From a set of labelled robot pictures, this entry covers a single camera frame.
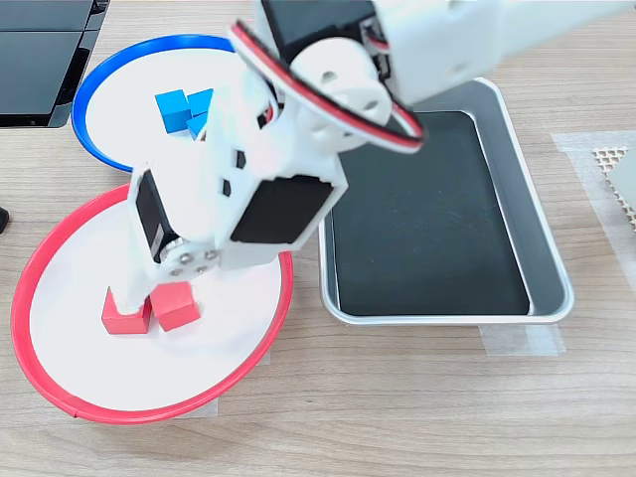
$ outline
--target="silver tray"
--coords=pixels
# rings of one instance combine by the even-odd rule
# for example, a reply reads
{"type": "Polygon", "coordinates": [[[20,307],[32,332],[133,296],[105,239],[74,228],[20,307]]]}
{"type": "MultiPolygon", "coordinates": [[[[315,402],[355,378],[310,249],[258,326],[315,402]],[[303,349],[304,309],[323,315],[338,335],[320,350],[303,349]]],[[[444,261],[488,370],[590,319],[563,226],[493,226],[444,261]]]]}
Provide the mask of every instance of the silver tray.
{"type": "Polygon", "coordinates": [[[461,111],[474,122],[528,296],[528,313],[355,316],[344,312],[340,306],[331,214],[319,228],[320,287],[327,310],[350,325],[547,324],[564,318],[574,304],[572,286],[497,87],[485,79],[475,79],[424,101],[413,110],[461,111]]]}

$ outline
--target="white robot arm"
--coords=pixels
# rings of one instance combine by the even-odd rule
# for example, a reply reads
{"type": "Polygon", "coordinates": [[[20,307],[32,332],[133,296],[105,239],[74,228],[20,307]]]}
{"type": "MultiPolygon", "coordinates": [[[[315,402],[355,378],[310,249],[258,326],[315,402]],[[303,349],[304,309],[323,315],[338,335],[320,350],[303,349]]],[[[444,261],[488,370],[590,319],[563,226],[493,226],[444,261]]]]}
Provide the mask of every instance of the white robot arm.
{"type": "Polygon", "coordinates": [[[243,63],[215,90],[192,157],[135,170],[127,278],[133,313],[160,283],[269,263],[300,249],[347,190],[338,153],[417,151],[408,108],[503,59],[631,6],[612,1],[256,0],[256,31],[230,38],[243,63]],[[386,127],[393,117],[403,131],[386,127]]]}

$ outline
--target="wire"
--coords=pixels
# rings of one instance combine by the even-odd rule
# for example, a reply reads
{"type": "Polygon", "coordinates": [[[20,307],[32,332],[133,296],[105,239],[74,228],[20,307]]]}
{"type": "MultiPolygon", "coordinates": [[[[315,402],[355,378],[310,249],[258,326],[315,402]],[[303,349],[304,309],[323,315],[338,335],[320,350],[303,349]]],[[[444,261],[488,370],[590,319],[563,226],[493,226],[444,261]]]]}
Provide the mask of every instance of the wire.
{"type": "Polygon", "coordinates": [[[412,154],[424,142],[424,130],[414,114],[393,96],[392,115],[406,134],[395,132],[370,121],[366,117],[337,103],[318,89],[299,78],[281,62],[241,21],[230,28],[230,37],[242,59],[262,75],[273,81],[285,94],[346,131],[368,142],[396,152],[412,154]]]}
{"type": "Polygon", "coordinates": [[[380,38],[376,32],[373,31],[372,28],[368,28],[366,30],[367,38],[369,39],[369,43],[374,47],[374,49],[378,53],[382,53],[383,55],[388,55],[390,52],[389,42],[387,40],[383,40],[380,38]]]}
{"type": "Polygon", "coordinates": [[[263,78],[262,80],[265,81],[265,89],[267,90],[267,99],[269,100],[269,109],[267,110],[267,122],[270,122],[273,119],[277,118],[278,114],[280,113],[278,109],[278,100],[276,99],[276,96],[274,95],[272,87],[270,87],[269,81],[267,81],[267,79],[265,78],[263,78]]]}

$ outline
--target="black object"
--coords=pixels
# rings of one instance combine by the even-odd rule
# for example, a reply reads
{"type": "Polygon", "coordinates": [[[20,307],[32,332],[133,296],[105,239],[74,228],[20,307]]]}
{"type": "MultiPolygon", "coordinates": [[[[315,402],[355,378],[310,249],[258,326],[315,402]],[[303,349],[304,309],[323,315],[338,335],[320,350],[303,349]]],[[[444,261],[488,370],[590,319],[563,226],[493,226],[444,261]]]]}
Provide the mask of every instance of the black object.
{"type": "Polygon", "coordinates": [[[9,224],[9,213],[0,207],[0,234],[4,232],[7,224],[9,224]]]}
{"type": "Polygon", "coordinates": [[[414,155],[341,155],[349,190],[333,210],[343,312],[526,315],[529,299],[472,119],[419,113],[414,155]]]}
{"type": "Polygon", "coordinates": [[[109,0],[0,0],[0,127],[60,127],[109,0]]]}
{"type": "Polygon", "coordinates": [[[369,0],[261,0],[280,57],[288,62],[312,43],[345,37],[362,43],[360,23],[376,15],[369,0]]]}
{"type": "Polygon", "coordinates": [[[235,163],[235,165],[238,169],[243,169],[245,167],[245,164],[247,164],[245,153],[242,151],[237,151],[237,162],[235,163]]]}
{"type": "Polygon", "coordinates": [[[161,250],[179,236],[168,222],[168,216],[150,171],[146,171],[141,178],[136,206],[152,259],[156,263],[161,263],[161,250]]]}
{"type": "Polygon", "coordinates": [[[293,243],[334,188],[317,177],[262,181],[232,232],[233,241],[293,243]]]}
{"type": "Polygon", "coordinates": [[[223,180],[223,187],[221,188],[221,192],[226,197],[229,197],[232,194],[232,185],[230,184],[229,180],[223,180]]]}
{"type": "Polygon", "coordinates": [[[256,119],[256,121],[258,122],[258,127],[259,127],[260,129],[262,129],[262,128],[265,126],[265,124],[267,124],[267,113],[266,113],[266,112],[264,112],[263,114],[261,114],[261,115],[260,115],[260,116],[256,119]]]}

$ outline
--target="plate rim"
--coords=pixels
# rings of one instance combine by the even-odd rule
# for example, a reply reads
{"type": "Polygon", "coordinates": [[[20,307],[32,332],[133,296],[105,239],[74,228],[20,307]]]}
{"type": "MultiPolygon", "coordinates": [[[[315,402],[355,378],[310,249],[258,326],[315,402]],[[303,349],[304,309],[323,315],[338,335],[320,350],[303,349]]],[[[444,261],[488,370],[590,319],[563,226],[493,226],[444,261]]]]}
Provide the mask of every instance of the plate rim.
{"type": "Polygon", "coordinates": [[[230,40],[214,35],[169,35],[146,40],[115,53],[97,65],[84,79],[76,93],[71,110],[73,130],[83,148],[93,157],[110,167],[124,172],[132,172],[132,167],[121,164],[105,155],[92,142],[86,127],[86,111],[92,96],[101,84],[121,67],[148,55],[171,50],[207,49],[234,53],[230,40]]]}
{"type": "Polygon", "coordinates": [[[31,305],[42,274],[60,247],[97,214],[126,200],[128,185],[112,189],[79,207],[57,224],[29,258],[13,298],[11,338],[18,363],[33,387],[49,402],[70,414],[107,424],[141,424],[165,420],[190,412],[218,398],[242,380],[261,360],[273,344],[291,305],[294,282],[290,252],[281,253],[280,296],[271,323],[256,348],[234,371],[208,390],[188,399],[145,410],[119,410],[102,407],[73,396],[58,385],[40,363],[31,339],[31,305]]]}

